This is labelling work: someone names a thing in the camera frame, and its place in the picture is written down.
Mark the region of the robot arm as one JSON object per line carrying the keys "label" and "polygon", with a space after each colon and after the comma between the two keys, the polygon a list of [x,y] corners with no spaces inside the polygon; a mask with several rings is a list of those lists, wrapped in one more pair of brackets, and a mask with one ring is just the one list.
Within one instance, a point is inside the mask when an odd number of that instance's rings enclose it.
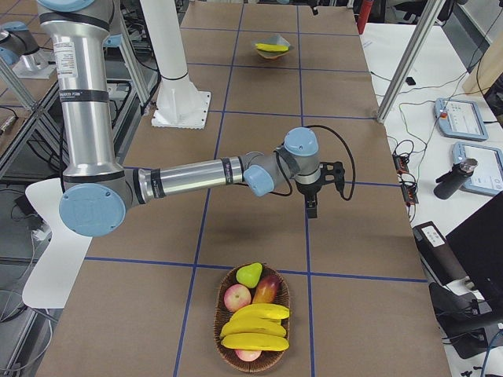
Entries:
{"label": "robot arm", "polygon": [[119,30],[117,1],[40,1],[51,36],[69,164],[63,173],[61,220],[83,236],[116,230],[132,207],[183,192],[245,183],[257,196],[295,185],[307,200],[321,186],[318,141],[305,127],[289,131],[270,155],[249,152],[167,170],[125,168],[112,142],[103,47]]}

